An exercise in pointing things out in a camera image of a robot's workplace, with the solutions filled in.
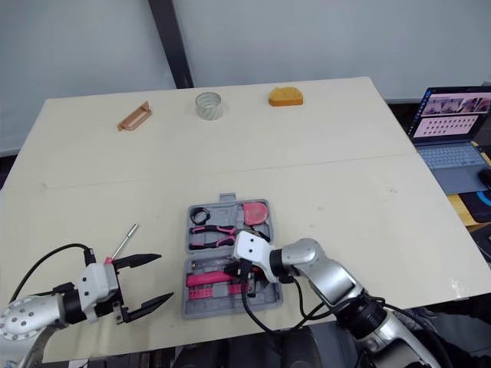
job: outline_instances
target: wire cutter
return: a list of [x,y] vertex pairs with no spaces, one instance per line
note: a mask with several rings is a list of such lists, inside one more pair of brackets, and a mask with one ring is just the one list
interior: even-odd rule
[[224,245],[234,245],[236,241],[236,227],[229,226],[218,226],[218,225],[206,225],[199,226],[197,228],[190,228],[189,232],[191,234],[201,234],[204,232],[221,232],[222,234],[226,234],[225,238],[219,239],[217,241],[213,241],[211,243],[191,243],[189,244],[189,249],[192,251],[199,249],[208,249],[208,248],[218,248]]

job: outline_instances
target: screwdriver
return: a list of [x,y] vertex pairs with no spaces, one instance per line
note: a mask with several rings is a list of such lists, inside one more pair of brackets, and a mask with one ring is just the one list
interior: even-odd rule
[[126,234],[119,247],[117,247],[116,251],[114,251],[113,255],[111,257],[106,257],[106,260],[104,261],[105,265],[112,263],[116,259],[117,255],[120,254],[124,246],[129,242],[129,240],[131,239],[131,237],[139,227],[140,227],[139,224],[134,224],[133,226],[131,226],[130,231]]

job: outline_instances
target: mouse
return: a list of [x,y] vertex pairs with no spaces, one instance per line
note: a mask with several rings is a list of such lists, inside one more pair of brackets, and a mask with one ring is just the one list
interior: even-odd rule
[[479,180],[483,182],[488,189],[491,189],[491,167],[486,167],[477,173]]

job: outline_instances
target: white table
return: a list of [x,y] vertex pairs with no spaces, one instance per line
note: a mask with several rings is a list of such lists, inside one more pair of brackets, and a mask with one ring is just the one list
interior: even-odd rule
[[[245,314],[184,320],[186,210],[219,194],[266,198],[277,245],[317,239],[373,295],[415,307],[491,291],[491,272],[431,172],[368,78],[294,82],[300,107],[270,107],[279,84],[152,91],[48,100],[3,189],[0,305],[49,250],[82,242],[99,260],[131,224],[124,254],[163,257],[123,271],[130,308],[176,294],[148,317],[116,326],[111,316],[56,333],[44,361],[128,353],[250,334]],[[226,103],[214,122],[194,99]],[[133,132],[116,124],[149,100],[153,116]],[[24,294],[76,281],[80,252],[44,264]],[[302,281],[305,303],[318,303]],[[271,328],[300,319],[296,290],[258,312]]]

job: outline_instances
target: black pole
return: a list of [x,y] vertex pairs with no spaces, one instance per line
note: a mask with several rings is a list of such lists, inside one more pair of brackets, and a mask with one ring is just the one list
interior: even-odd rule
[[177,88],[193,88],[173,0],[148,0]]

